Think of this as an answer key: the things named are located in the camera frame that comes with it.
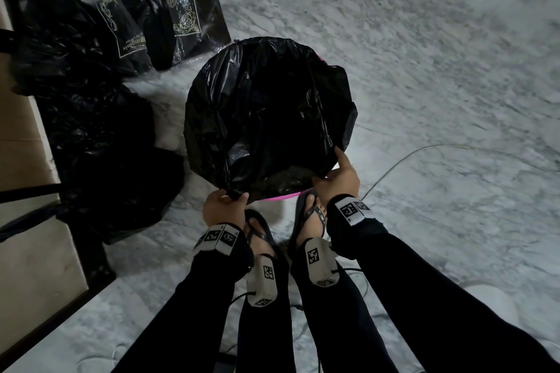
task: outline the white round object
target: white round object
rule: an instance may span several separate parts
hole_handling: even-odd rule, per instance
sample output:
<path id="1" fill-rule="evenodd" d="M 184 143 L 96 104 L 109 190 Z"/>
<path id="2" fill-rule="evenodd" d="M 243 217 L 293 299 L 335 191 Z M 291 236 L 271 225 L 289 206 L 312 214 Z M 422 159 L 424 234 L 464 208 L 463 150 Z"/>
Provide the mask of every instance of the white round object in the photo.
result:
<path id="1" fill-rule="evenodd" d="M 517 308 L 515 308 L 513 299 L 506 292 L 490 285 L 467 286 L 465 291 L 488 306 L 501 319 L 520 327 Z"/>

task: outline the black flip-flop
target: black flip-flop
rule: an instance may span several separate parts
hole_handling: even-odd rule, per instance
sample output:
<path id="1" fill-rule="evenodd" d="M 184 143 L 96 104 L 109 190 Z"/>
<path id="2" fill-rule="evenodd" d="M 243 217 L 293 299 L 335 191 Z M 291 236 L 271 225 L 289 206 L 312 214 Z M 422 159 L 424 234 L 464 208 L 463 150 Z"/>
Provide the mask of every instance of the black flip-flop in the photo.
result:
<path id="1" fill-rule="evenodd" d="M 255 229 L 251 225 L 251 223 L 249 223 L 250 219 L 256 219 L 256 221 L 259 223 L 259 225 L 264 230 L 264 234 L 261 233 L 260 231 L 258 231 L 257 229 Z M 247 243 L 248 243 L 249 246 L 251 246 L 251 240 L 253 239 L 253 236 L 256 236 L 256 237 L 258 237 L 258 238 L 260 238 L 260 239 L 262 239 L 265 242 L 268 242 L 270 244 L 270 246 L 272 247 L 272 249 L 276 253 L 278 259 L 280 259 L 280 260 L 285 259 L 284 254 L 282 253 L 282 251 L 280 250 L 280 248 L 278 247 L 278 245 L 274 241 L 274 237 L 272 236 L 272 232 L 270 231 L 270 227 L 268 227 L 267 221 L 264 219 L 264 217 L 258 211 L 252 210 L 250 208 L 248 210 L 245 210 L 245 221 L 247 221 L 247 224 L 249 226 L 249 232 L 248 232 L 248 235 L 247 235 Z"/>
<path id="2" fill-rule="evenodd" d="M 302 193 L 297 197 L 296 219 L 293 223 L 293 232 L 292 232 L 292 236 L 290 237 L 290 242 L 288 243 L 288 256 L 292 260 L 296 255 L 296 239 L 298 238 L 298 235 L 300 234 L 300 231 L 304 226 L 305 222 L 314 213 L 317 213 L 319 219 L 321 220 L 321 223 L 323 223 L 323 233 L 321 237 L 325 235 L 326 219 L 325 216 L 323 215 L 323 212 L 321 211 L 321 208 L 317 207 L 317 205 L 315 205 L 315 201 L 313 201 L 313 206 L 309 208 L 307 211 L 305 211 L 305 200 L 307 199 L 307 196 L 309 196 L 310 194 L 312 194 L 317 198 L 317 192 L 315 191 L 315 189 L 309 189 L 307 192 Z"/>

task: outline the gray marble tile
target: gray marble tile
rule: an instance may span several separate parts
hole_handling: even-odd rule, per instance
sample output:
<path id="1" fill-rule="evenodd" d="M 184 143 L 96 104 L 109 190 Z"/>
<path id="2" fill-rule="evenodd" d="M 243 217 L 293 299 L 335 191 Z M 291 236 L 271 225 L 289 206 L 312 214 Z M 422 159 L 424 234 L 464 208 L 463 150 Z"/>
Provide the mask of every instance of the gray marble tile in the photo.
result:
<path id="1" fill-rule="evenodd" d="M 426 145 L 476 146 L 542 169 L 559 166 L 560 0 L 220 1 L 233 38 L 291 37 L 346 68 L 359 110 L 348 154 L 361 194 Z M 184 153 L 183 104 L 206 58 L 130 83 L 154 104 L 159 146 Z M 559 189 L 558 174 L 518 159 L 440 148 L 412 155 L 367 202 L 391 233 L 455 282 L 506 292 L 521 326 L 560 360 L 553 345 L 560 343 Z M 75 371 L 86 363 L 91 370 L 79 371 L 109 371 L 113 352 L 118 357 L 134 341 L 188 272 L 210 190 L 189 175 L 164 221 L 108 247 L 118 280 L 10 373 Z M 255 205 L 278 240 L 290 235 L 294 200 Z M 354 279 L 366 292 L 363 278 Z M 297 289 L 290 290 L 297 301 Z M 365 300 L 397 367 L 415 372 L 416 359 L 374 292 Z M 236 341 L 239 310 L 230 309 L 222 349 Z M 293 335 L 298 371 L 316 371 L 297 311 Z"/>

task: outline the black pants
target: black pants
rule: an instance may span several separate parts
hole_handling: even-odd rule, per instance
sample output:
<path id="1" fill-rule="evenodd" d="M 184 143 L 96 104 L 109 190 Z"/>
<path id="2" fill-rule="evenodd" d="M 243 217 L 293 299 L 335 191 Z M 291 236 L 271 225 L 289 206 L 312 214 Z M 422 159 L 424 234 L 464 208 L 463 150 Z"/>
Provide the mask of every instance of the black pants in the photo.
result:
<path id="1" fill-rule="evenodd" d="M 276 301 L 257 308 L 245 300 L 241 311 L 237 338 L 238 373 L 296 371 L 288 268 L 276 259 L 273 265 L 278 288 Z M 373 366 L 377 372 L 398 372 L 360 291 L 345 271 L 340 271 L 336 285 L 327 288 L 313 285 L 307 272 L 305 245 L 302 244 L 291 272 L 298 284 L 309 330 L 326 373 L 357 372 Z"/>

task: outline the person's right hand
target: person's right hand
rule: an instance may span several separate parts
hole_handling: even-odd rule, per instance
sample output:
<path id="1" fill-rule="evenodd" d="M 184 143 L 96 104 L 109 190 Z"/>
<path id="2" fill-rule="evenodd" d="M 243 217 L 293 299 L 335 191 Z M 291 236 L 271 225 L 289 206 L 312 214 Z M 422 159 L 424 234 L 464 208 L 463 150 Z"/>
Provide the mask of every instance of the person's right hand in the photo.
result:
<path id="1" fill-rule="evenodd" d="M 324 179 L 312 179 L 317 196 L 325 206 L 336 195 L 343 193 L 357 198 L 360 190 L 360 179 L 346 154 L 338 146 L 334 147 L 334 153 L 338 157 L 339 168 L 330 171 Z"/>

